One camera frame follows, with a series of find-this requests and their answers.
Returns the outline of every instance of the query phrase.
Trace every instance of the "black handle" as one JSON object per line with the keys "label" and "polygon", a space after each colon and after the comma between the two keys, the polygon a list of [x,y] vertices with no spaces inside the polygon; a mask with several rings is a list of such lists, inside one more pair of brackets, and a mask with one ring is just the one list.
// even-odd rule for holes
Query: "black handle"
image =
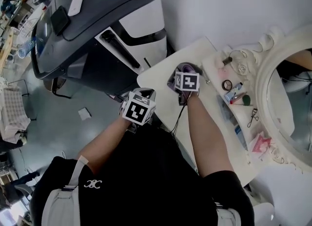
{"label": "black handle", "polygon": [[119,53],[121,53],[121,55],[125,57],[132,67],[140,67],[137,60],[128,52],[126,48],[124,48],[112,31],[106,30],[101,36],[107,43],[111,44]]}
{"label": "black handle", "polygon": [[[33,28],[32,33],[31,33],[31,37],[32,38],[36,36],[37,24],[38,23],[36,23],[36,25]],[[37,56],[36,56],[36,47],[33,47],[32,50],[30,51],[30,57],[31,57],[31,61],[32,61],[32,64],[33,64],[35,77],[38,78],[38,79],[46,78],[50,73],[49,72],[42,72],[42,73],[40,73],[39,67],[38,67],[38,62],[37,62]]]}

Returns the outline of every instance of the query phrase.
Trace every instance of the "gray floor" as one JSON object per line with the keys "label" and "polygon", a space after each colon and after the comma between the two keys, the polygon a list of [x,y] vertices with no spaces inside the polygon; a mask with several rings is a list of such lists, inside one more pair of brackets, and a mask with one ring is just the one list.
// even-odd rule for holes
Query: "gray floor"
{"label": "gray floor", "polygon": [[[41,80],[35,78],[30,66],[23,77],[28,86],[29,97],[24,97],[25,111],[30,118],[37,118],[27,128],[28,142],[21,149],[11,151],[19,176],[25,168],[37,170],[48,165],[61,151],[73,158],[87,143],[106,128],[118,114],[119,103],[105,93],[66,81],[59,94],[72,99],[56,97],[47,91]],[[24,83],[19,86],[26,92]],[[82,121],[78,110],[86,107],[92,118]]]}

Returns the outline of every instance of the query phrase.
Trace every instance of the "small bottle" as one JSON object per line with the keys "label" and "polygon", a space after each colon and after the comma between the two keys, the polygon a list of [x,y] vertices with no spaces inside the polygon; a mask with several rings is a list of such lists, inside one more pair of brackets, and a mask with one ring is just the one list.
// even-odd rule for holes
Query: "small bottle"
{"label": "small bottle", "polygon": [[26,55],[34,48],[36,45],[36,37],[29,38],[20,48],[19,48],[19,57],[25,58]]}
{"label": "small bottle", "polygon": [[224,98],[230,102],[230,100],[241,90],[243,83],[239,82],[236,84],[228,93],[224,95]]}

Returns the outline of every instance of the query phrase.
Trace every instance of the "white panel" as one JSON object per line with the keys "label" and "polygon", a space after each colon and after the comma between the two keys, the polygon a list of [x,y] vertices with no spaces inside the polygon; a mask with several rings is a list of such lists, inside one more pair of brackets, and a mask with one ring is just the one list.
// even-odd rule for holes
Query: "white panel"
{"label": "white panel", "polygon": [[[111,30],[113,33],[114,31],[111,29],[111,27],[108,27],[106,30]],[[140,68],[133,68],[130,63],[114,48],[112,47],[109,43],[107,43],[104,39],[101,38],[101,35],[103,34],[104,31],[103,30],[101,33],[99,33],[95,39],[98,40],[105,48],[107,48],[114,56],[116,56],[121,62],[123,62],[125,65],[128,66],[128,68],[132,69],[134,72],[136,72],[137,74],[140,74],[144,71],[143,67]]]}
{"label": "white panel", "polygon": [[[139,69],[133,68],[128,61],[109,43],[107,43],[104,39],[101,38],[101,35],[104,31],[111,30],[112,33],[116,35],[119,42],[129,51],[130,54],[137,60],[137,62],[141,65]],[[149,69],[149,66],[145,62],[144,58],[147,59],[151,66],[156,65],[160,61],[166,58],[167,56],[167,38],[164,37],[162,40],[142,44],[138,46],[128,46],[126,45],[118,35],[111,29],[111,27],[99,33],[95,39],[98,40],[105,48],[107,48],[114,56],[116,56],[120,61],[122,61],[125,65],[131,68],[137,74],[142,73],[144,70]]]}
{"label": "white panel", "polygon": [[161,0],[137,9],[120,20],[120,23],[134,38],[143,37],[158,32],[165,27]]}

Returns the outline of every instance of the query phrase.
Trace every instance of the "mirror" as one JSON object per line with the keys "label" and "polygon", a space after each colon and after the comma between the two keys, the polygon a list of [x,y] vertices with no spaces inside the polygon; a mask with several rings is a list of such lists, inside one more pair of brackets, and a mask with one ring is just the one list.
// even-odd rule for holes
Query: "mirror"
{"label": "mirror", "polygon": [[271,75],[267,101],[283,136],[301,153],[312,152],[312,49],[283,60]]}

